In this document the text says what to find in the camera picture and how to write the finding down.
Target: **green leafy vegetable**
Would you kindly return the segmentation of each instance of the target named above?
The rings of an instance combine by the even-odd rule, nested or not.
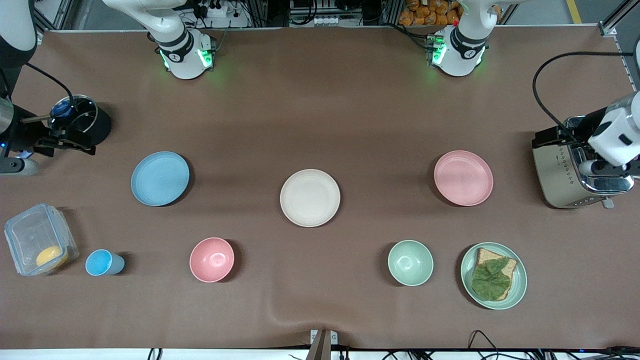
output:
[[[476,266],[474,269],[471,288],[481,298],[496,301],[511,285],[511,279],[502,273],[502,269],[509,263],[504,256]]]

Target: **blue plate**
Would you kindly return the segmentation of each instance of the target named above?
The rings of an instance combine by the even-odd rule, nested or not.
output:
[[[133,195],[149,206],[170,204],[184,193],[189,183],[189,165],[182,156],[169,151],[144,158],[131,176]]]

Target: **pink plate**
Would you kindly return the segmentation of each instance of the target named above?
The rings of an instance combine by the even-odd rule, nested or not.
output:
[[[196,279],[216,282],[224,279],[234,266],[234,250],[221,238],[202,240],[191,252],[189,267]]]
[[[478,205],[493,190],[489,165],[473,152],[456,150],[444,154],[438,160],[433,176],[440,193],[457,205]]]

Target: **brown table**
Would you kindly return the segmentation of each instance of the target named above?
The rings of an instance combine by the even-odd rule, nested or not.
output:
[[[615,51],[614,41],[595,27],[499,28],[490,44],[456,79],[393,29],[230,32],[214,72],[180,81],[143,33],[46,34],[32,62],[101,102],[115,125],[94,157],[60,151],[35,177],[0,180],[2,223],[46,202],[64,211],[81,252],[58,274],[21,277],[0,245],[0,345],[281,347],[318,327],[368,348],[460,348],[474,329],[499,347],[637,344],[639,193],[612,211],[550,209],[530,145],[552,126],[531,93],[538,66],[565,51]],[[631,91],[619,58],[563,59],[540,78],[561,118]],[[45,113],[62,96],[24,69],[13,100]],[[454,149],[493,169],[480,206],[454,207],[434,188],[435,161]],[[188,194],[163,208],[140,204],[129,184],[156,151],[193,170]],[[290,223],[278,203],[303,168],[327,171],[342,192],[335,218],[315,229]],[[191,249],[210,236],[237,252],[219,284],[189,272]],[[385,264],[407,238],[436,264],[416,288]],[[513,309],[483,309],[461,287],[460,259],[481,241],[526,265],[527,295]],[[85,273],[99,248],[125,253],[123,275]]]

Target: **lemon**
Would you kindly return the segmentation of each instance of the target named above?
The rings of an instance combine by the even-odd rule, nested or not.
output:
[[[62,254],[62,249],[59,246],[50,246],[41,251],[36,258],[36,265],[41,266],[44,265],[51,260],[57,258]],[[67,261],[68,254],[65,254],[62,259],[60,259],[60,263],[58,265],[62,265]]]

